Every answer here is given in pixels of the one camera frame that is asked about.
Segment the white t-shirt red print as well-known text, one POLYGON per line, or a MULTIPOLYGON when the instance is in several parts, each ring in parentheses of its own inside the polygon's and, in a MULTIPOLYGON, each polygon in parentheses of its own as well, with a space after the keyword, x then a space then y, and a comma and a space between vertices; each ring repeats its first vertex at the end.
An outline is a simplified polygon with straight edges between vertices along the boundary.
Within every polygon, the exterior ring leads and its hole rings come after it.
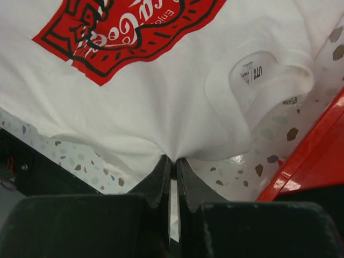
POLYGON ((309 93, 343 1, 1 1, 1 108, 125 179, 249 151, 309 93))

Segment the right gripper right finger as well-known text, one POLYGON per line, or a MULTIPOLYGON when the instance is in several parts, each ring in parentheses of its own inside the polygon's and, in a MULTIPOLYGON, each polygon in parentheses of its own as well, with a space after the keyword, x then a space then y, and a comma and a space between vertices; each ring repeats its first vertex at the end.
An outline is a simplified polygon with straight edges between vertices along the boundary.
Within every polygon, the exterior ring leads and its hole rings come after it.
POLYGON ((198 177, 186 159, 176 162, 178 203, 181 211, 196 212, 204 203, 228 203, 198 177))

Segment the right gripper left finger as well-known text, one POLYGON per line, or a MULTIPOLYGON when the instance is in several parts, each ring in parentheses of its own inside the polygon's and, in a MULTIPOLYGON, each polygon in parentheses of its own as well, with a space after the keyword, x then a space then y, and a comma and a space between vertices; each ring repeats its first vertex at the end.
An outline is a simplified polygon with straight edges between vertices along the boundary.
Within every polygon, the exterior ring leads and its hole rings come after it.
POLYGON ((171 160, 163 155, 152 172, 139 182, 128 194, 145 197, 149 206, 157 209, 159 206, 169 207, 171 189, 171 160))

